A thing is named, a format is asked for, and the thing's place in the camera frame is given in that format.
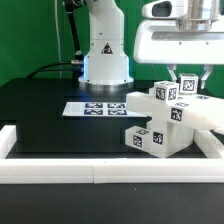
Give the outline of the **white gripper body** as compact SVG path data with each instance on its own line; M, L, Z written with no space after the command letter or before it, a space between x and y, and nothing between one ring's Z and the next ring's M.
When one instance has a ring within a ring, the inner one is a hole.
M209 31L182 31L177 20L145 20L136 33L134 59L145 64L224 64L224 18Z

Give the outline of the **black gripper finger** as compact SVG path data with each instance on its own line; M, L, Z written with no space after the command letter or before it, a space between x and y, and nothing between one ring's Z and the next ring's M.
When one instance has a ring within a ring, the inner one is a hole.
M203 74L200 77L200 88L204 89L206 85L206 80L209 78L211 73L213 72L213 66L212 65L204 65L203 66Z
M177 65L176 64L168 64L167 65L167 70L170 74L171 80L173 82L177 81L177 76L176 76L176 69L177 69Z

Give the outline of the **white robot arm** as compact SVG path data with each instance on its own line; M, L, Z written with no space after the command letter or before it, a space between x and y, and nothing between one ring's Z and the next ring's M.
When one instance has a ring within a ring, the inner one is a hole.
M86 0L90 15L90 50L82 82L92 86L130 82L123 50L124 15L114 0ZM224 65L224 15L220 0L155 0L142 8L134 59L164 64L171 79L179 65L202 65L205 82L215 65Z

